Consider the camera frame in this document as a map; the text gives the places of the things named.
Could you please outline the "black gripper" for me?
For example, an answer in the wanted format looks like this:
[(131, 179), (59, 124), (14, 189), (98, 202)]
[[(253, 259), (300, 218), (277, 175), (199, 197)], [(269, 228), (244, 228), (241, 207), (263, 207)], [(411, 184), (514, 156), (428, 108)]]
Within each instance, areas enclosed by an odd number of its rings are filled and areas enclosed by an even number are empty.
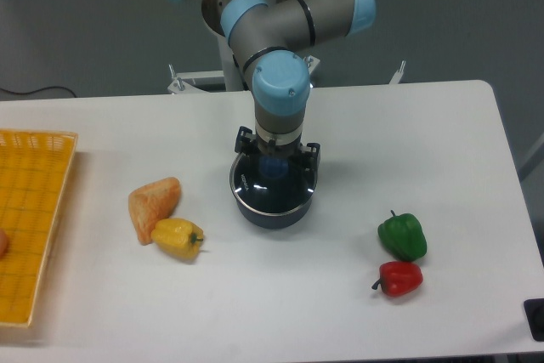
[(276, 144), (275, 139), (265, 142), (250, 128), (240, 126), (235, 138), (235, 153), (237, 162), (258, 163), (260, 153), (276, 159), (288, 159), (304, 170), (318, 173), (320, 166), (320, 144), (307, 143), (303, 145), (301, 135), (286, 145)]

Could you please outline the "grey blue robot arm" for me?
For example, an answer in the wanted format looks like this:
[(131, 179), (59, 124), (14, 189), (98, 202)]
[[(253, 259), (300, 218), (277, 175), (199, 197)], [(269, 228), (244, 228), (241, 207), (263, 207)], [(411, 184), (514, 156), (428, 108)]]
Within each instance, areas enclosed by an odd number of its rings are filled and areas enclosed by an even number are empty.
[(309, 68), (298, 51), (370, 27), (376, 0), (218, 0), (221, 32), (252, 92), (257, 150), (301, 151)]

